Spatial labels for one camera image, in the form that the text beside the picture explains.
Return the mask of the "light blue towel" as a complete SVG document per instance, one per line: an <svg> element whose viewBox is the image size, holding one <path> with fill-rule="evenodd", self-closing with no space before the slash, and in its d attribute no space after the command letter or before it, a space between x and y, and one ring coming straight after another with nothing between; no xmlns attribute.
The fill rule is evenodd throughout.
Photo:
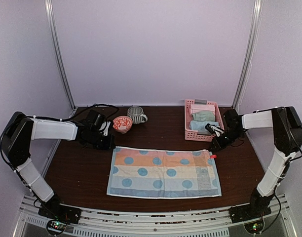
<svg viewBox="0 0 302 237"><path fill-rule="evenodd" d="M200 132L208 132L208 130L205 128L207 124L216 125L219 126L219 123L217 121L194 121L191 120L189 124L189 129L194 131L200 131Z"/></svg>

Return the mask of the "pink plastic basket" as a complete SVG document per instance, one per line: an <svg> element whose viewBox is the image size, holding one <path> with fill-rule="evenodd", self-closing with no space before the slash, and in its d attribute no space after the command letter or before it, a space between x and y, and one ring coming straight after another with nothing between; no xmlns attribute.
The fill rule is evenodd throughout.
<svg viewBox="0 0 302 237"><path fill-rule="evenodd" d="M222 120L222 116L216 102L206 101L206 100L195 100L195 99L186 99L184 102L184 128L185 128L185 139L192 140L192 141L204 141L204 142L211 142L213 137L216 134L212 134L209 131L198 131L198 130L191 130L190 122L192 121L191 115L191 106L192 105L201 105L201 106L213 106L214 108L214 115L215 115L215 122L218 123L221 129L224 129L224 123Z"/></svg>

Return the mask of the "blue patterned towel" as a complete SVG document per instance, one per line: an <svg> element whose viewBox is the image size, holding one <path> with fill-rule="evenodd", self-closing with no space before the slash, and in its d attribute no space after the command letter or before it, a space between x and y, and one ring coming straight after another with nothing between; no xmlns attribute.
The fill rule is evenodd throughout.
<svg viewBox="0 0 302 237"><path fill-rule="evenodd" d="M215 156L208 150L165 151L117 146L107 195L144 199L222 196Z"/></svg>

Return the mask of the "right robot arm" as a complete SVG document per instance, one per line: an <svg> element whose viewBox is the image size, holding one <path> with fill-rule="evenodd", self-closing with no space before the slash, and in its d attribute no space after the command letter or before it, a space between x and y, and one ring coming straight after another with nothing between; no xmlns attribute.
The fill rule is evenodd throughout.
<svg viewBox="0 0 302 237"><path fill-rule="evenodd" d="M273 130L274 153L264 177L254 188L250 201L243 206L229 209L233 218L243 220L260 217L270 213L269 204L276 196L276 189L285 178L291 162L299 159L302 146L302 122L294 107L275 107L272 109L254 111L250 114L239 115L231 109L224 113L227 130L207 124L206 130L215 134L210 151L218 152L233 144L246 131L258 128Z"/></svg>

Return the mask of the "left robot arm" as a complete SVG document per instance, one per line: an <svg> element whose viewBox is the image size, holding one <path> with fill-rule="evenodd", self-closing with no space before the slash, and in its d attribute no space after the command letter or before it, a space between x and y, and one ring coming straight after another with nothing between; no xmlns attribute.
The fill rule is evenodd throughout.
<svg viewBox="0 0 302 237"><path fill-rule="evenodd" d="M15 112L0 135L0 153L23 185L37 197L45 212L53 219L60 219L64 208L56 192L35 166L32 145L64 140L76 141L97 150L110 150L114 148L112 128L112 119L96 110L90 110L81 120L76 120L76 115L51 118Z"/></svg>

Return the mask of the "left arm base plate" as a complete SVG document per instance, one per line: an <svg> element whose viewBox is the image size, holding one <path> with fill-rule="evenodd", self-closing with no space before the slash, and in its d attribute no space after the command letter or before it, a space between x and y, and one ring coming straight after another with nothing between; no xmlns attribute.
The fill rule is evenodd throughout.
<svg viewBox="0 0 302 237"><path fill-rule="evenodd" d="M67 224L78 224L81 216L81 209L62 205L57 202L42 202L38 214Z"/></svg>

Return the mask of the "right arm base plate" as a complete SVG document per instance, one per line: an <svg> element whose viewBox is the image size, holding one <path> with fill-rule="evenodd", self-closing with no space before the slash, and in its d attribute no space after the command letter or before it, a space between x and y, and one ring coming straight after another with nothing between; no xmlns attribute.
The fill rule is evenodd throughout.
<svg viewBox="0 0 302 237"><path fill-rule="evenodd" d="M264 207L261 210L258 210L255 208L253 209L250 204L232 206L228 211L232 223L246 222L252 219L261 218L264 215L271 214L270 207Z"/></svg>

